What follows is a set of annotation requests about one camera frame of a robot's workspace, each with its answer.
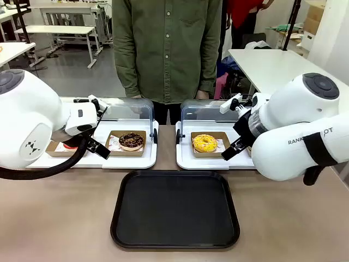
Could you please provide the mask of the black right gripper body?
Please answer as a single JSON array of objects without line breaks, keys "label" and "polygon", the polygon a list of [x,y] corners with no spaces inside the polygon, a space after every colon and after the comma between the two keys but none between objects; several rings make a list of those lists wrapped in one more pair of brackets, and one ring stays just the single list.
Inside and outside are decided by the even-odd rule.
[{"label": "black right gripper body", "polygon": [[239,135],[234,144],[253,144],[256,137],[250,130],[249,118],[251,116],[250,109],[235,109],[238,113],[238,121],[234,124],[233,129]]}]

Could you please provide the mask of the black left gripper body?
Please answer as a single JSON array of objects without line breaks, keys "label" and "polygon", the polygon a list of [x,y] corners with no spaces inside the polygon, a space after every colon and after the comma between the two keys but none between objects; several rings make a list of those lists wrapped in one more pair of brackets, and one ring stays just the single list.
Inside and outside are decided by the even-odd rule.
[{"label": "black left gripper body", "polygon": [[76,135],[69,135],[65,131],[65,126],[61,129],[58,129],[53,132],[53,141],[62,142],[69,147],[78,147],[81,144],[83,138],[88,136],[92,136],[95,131],[95,128],[86,130],[82,133],[78,133]]}]

